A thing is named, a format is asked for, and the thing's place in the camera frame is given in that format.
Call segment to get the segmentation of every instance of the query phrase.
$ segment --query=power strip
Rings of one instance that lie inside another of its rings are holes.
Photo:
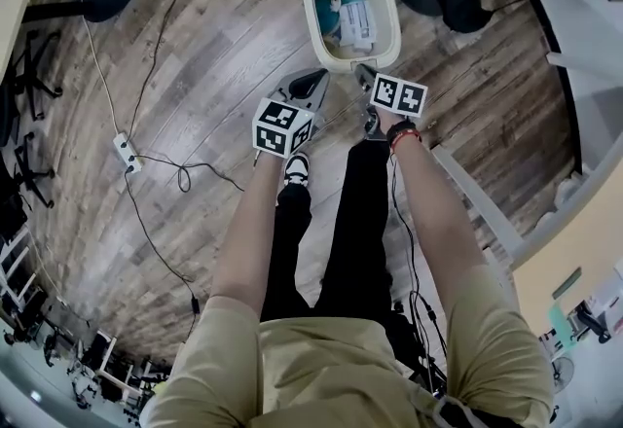
[[[121,157],[121,160],[123,160],[126,164],[126,167],[132,167],[130,174],[136,174],[143,169],[143,164],[141,163],[141,160],[136,156],[134,147],[128,141],[128,137],[126,136],[125,132],[117,134],[117,137],[113,139],[113,144],[115,145],[115,149]]]

